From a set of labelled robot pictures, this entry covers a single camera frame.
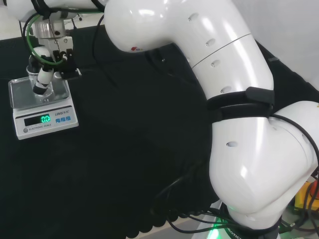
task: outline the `black fabric surface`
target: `black fabric surface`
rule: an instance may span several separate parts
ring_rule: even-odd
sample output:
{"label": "black fabric surface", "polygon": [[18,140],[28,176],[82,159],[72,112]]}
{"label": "black fabric surface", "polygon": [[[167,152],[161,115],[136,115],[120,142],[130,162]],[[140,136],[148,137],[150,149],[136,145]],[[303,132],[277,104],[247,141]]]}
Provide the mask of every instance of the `black fabric surface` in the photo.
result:
{"label": "black fabric surface", "polygon": [[[0,60],[1,239],[123,239],[148,232],[165,223],[164,215],[150,212],[155,195],[194,164],[208,163],[206,99],[179,50],[126,54],[101,30],[97,58],[117,82],[113,89],[92,59],[93,32],[72,32],[83,73],[69,82],[80,126],[22,141],[7,83],[26,76],[28,53],[20,38],[0,41],[6,56]],[[275,110],[319,102],[318,92],[281,62],[270,68]],[[216,200],[206,166],[174,188],[168,205],[190,212]]]}

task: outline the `electronic scale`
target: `electronic scale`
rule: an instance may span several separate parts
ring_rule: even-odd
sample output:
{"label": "electronic scale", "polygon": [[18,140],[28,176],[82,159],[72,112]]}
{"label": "electronic scale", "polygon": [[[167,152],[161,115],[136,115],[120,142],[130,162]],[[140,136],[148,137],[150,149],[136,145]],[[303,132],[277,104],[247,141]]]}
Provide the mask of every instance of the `electronic scale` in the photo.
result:
{"label": "electronic scale", "polygon": [[36,76],[9,82],[15,132],[19,140],[52,133],[79,125],[67,81],[59,73],[45,95],[36,95],[32,88]]}

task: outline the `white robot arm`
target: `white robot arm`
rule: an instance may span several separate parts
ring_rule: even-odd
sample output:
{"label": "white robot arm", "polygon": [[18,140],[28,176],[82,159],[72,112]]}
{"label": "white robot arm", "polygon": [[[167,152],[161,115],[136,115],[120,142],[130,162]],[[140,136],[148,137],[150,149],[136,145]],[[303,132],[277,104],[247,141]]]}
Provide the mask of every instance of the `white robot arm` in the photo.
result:
{"label": "white robot arm", "polygon": [[[19,20],[35,13],[29,0],[7,1]],[[49,7],[95,8],[91,0],[45,2]],[[301,131],[269,117],[273,77],[233,2],[100,2],[106,4],[107,33],[122,51],[147,51],[169,43],[181,49],[209,108],[222,113],[212,121],[210,179],[216,194],[239,224],[254,230],[275,225],[318,163]],[[318,103],[295,103],[277,114],[297,122],[319,144]]]}

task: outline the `digital display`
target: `digital display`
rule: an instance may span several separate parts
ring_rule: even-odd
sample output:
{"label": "digital display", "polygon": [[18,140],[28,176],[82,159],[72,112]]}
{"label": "digital display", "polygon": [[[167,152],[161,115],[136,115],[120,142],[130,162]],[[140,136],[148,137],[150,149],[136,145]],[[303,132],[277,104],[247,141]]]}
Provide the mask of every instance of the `digital display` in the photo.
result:
{"label": "digital display", "polygon": [[47,123],[50,122],[51,118],[49,114],[42,115],[42,116],[36,116],[32,118],[24,119],[25,126],[30,126],[38,123]]}

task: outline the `green cable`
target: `green cable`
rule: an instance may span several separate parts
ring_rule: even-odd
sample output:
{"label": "green cable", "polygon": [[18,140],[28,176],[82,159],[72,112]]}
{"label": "green cable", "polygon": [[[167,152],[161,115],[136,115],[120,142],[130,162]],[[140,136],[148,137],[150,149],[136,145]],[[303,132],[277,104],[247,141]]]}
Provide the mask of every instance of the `green cable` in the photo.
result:
{"label": "green cable", "polygon": [[57,66],[57,65],[60,65],[61,63],[63,63],[63,60],[59,61],[59,62],[51,62],[51,61],[47,61],[47,60],[44,60],[41,56],[39,56],[35,50],[33,49],[32,47],[32,44],[31,44],[31,41],[30,41],[30,30],[31,30],[31,26],[32,24],[34,24],[38,19],[39,19],[40,15],[37,15],[35,16],[34,18],[32,18],[32,20],[30,21],[29,25],[28,25],[28,28],[26,30],[26,40],[28,42],[28,45],[31,49],[31,51],[33,52],[33,54],[35,55],[35,57],[41,61],[42,63],[46,63],[48,65],[51,65],[51,66]]}

